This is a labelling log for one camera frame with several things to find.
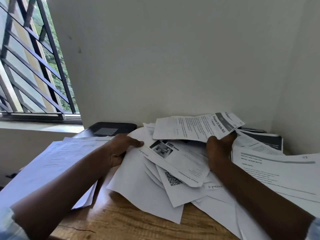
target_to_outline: printed photograph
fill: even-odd
[[[166,145],[173,147],[173,144],[171,144],[170,142],[166,143]]]
[[[150,146],[150,149],[152,149],[155,153],[157,153],[160,157],[163,159],[166,159],[170,153],[173,152],[173,149],[168,147],[166,144],[164,144],[162,141],[156,141]]]

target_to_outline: desk surface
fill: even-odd
[[[180,225],[139,210],[106,189],[114,173],[115,169],[98,182],[92,205],[70,211],[51,236],[63,240],[238,239],[191,203],[185,204]]]

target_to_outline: person's left hand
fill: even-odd
[[[144,145],[143,141],[138,141],[127,134],[117,134],[112,140],[108,141],[101,148],[108,155],[107,160],[109,167],[115,167],[122,163],[124,153],[129,146],[141,147]]]

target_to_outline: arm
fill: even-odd
[[[129,146],[143,142],[119,134],[60,176],[11,206],[14,220],[30,239],[46,239],[65,214],[100,177],[122,162]]]
[[[272,239],[303,240],[315,217],[246,173],[229,160],[237,134],[207,142],[209,167]]]

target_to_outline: light blue sleeve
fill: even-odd
[[[14,222],[13,215],[10,208],[0,208],[0,239],[29,240],[22,227]]]
[[[320,219],[315,218],[311,223],[306,240],[320,240]]]

